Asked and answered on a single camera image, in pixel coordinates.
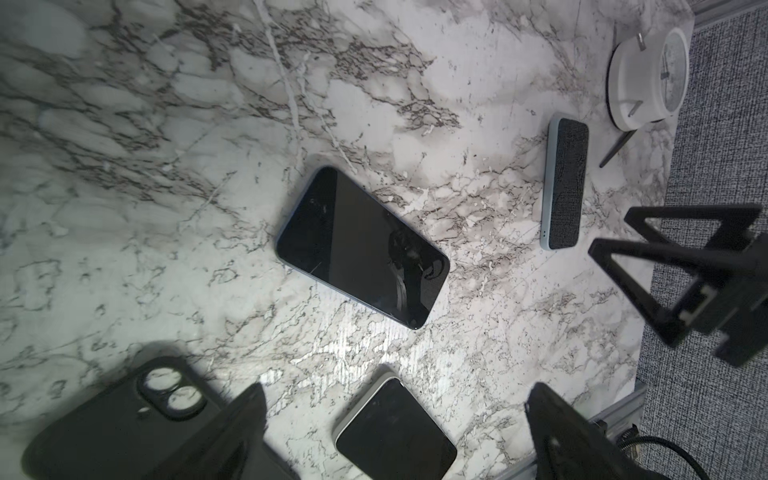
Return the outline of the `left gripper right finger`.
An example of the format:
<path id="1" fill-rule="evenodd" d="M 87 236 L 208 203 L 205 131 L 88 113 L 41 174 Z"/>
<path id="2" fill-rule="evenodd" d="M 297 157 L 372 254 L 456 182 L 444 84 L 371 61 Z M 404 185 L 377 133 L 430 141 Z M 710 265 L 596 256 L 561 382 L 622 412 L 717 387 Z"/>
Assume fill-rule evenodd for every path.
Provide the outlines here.
<path id="1" fill-rule="evenodd" d="M 661 479 L 640 467 L 544 383 L 525 404 L 538 479 Z"/>

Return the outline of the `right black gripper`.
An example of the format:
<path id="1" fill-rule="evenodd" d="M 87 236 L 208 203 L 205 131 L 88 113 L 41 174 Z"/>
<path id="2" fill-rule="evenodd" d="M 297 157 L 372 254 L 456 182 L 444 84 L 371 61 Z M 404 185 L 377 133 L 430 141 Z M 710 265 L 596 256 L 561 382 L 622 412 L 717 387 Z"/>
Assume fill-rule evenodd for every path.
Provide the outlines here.
<path id="1" fill-rule="evenodd" d="M 694 332 L 720 331 L 725 339 L 715 356 L 739 368 L 767 346 L 767 235 L 755 240 L 749 232 L 761 212 L 758 204 L 632 207 L 624 221 L 648 242 L 597 239 L 589 254 L 663 344 L 675 348 Z M 649 225 L 649 218 L 718 221 L 719 227 L 706 246 L 684 247 Z M 662 303 L 623 260 L 685 273 L 689 283 Z"/>

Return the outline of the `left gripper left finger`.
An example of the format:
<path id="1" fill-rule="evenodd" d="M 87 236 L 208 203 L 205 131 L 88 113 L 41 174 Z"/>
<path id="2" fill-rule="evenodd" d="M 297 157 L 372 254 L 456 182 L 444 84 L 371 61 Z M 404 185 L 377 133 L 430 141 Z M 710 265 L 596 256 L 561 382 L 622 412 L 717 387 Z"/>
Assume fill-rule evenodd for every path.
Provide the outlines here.
<path id="1" fill-rule="evenodd" d="M 264 443 L 266 396 L 254 383 L 179 449 L 145 475 L 147 479 L 296 479 Z"/>

